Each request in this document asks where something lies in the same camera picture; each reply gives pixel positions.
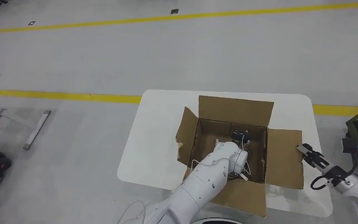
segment white table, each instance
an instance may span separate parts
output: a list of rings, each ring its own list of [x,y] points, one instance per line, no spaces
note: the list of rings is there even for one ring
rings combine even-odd
[[[312,103],[304,95],[148,90],[143,94],[118,168],[120,180],[162,189],[174,189],[181,183],[186,166],[177,161],[175,135],[184,106],[198,116],[199,95],[273,101],[268,127],[302,130],[303,142],[322,152]],[[310,184],[320,173],[305,162],[303,168],[304,189],[267,185],[267,207],[328,217],[332,213],[329,189],[312,190]]]

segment open cardboard box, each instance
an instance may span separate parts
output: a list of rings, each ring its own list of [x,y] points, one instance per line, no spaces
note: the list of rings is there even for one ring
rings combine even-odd
[[[213,203],[266,217],[265,184],[303,189],[300,130],[269,129],[273,102],[199,96],[199,117],[184,109],[176,135],[178,161],[191,166],[215,147],[215,140],[230,141],[234,129],[248,131],[248,181],[228,180]]]

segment black cable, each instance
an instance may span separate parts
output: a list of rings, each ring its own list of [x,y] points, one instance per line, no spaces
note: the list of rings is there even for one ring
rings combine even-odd
[[[239,179],[240,176],[235,176],[235,177],[232,177],[232,178],[228,178],[228,180],[236,180],[236,179]]]
[[[320,179],[322,179],[322,178],[325,178],[325,177],[324,177],[324,176],[319,176],[319,177],[315,178],[315,179],[312,181],[312,183],[311,183],[311,188],[312,188],[313,190],[321,190],[321,189],[323,189],[323,188],[326,187],[325,184],[323,184],[322,186],[319,186],[319,187],[317,187],[317,188],[314,187],[314,184],[315,184],[318,180],[320,180]]]

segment gray floor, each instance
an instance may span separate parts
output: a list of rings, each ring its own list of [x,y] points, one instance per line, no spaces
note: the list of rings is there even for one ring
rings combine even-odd
[[[334,0],[12,0],[0,29],[309,4]],[[358,10],[201,18],[0,33],[0,89],[141,95],[150,88],[280,92],[315,104],[357,105]],[[0,186],[1,224],[117,223],[136,200],[168,191],[129,184],[116,171],[138,105],[0,97],[1,107],[50,118],[31,150],[29,131],[0,120],[0,151],[13,167]],[[339,116],[316,116],[323,153],[348,169]],[[331,191],[333,213],[315,218],[268,209],[265,220],[208,205],[196,218],[245,223],[356,223],[349,199]],[[135,214],[138,208],[130,211]]]
[[[21,149],[26,128],[1,120],[0,148],[14,161],[0,188],[0,223],[116,223],[136,200],[163,200],[168,191],[129,184],[116,176],[137,105],[43,99],[1,98],[18,115],[36,120],[53,113],[30,151]],[[342,167],[345,117],[316,116],[323,153]],[[211,204],[197,218],[229,217],[245,223],[356,223],[346,198],[331,192],[333,214],[315,218],[268,209],[267,219]]]

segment yellow floor line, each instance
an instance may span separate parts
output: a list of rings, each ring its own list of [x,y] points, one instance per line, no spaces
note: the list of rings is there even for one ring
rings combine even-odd
[[[120,102],[125,104],[138,104],[140,103],[140,99],[142,98],[141,96],[126,95],[72,94],[66,92],[35,92],[17,90],[0,90],[0,96],[94,102]]]
[[[289,13],[289,12],[307,12],[307,11],[319,11],[319,10],[337,10],[337,9],[346,9],[346,8],[358,8],[358,2],[316,5],[316,6],[298,6],[298,7],[287,7],[287,8],[267,8],[267,9],[258,9],[258,10],[209,12],[209,13],[198,13],[198,14],[189,14],[189,15],[171,15],[171,16],[150,17],[150,18],[130,18],[130,19],[124,19],[124,20],[81,22],[81,23],[77,23],[77,24],[14,27],[14,28],[0,29],[0,32],[18,32],[18,31],[30,31],[30,30],[54,30],[54,29],[65,29],[65,28],[86,27],[86,26],[107,26],[107,25],[113,25],[113,24],[133,24],[133,23],[138,23],[138,22],[188,20],[191,18],[245,16],[245,15],[259,15],[259,14]]]
[[[124,104],[138,104],[141,96],[108,95],[108,94],[72,94],[66,92],[36,92],[0,90],[0,96],[41,98],[54,100],[77,100],[93,102],[115,102]],[[317,115],[331,116],[355,116],[358,114],[358,106],[336,106],[336,105],[313,105],[313,111]]]

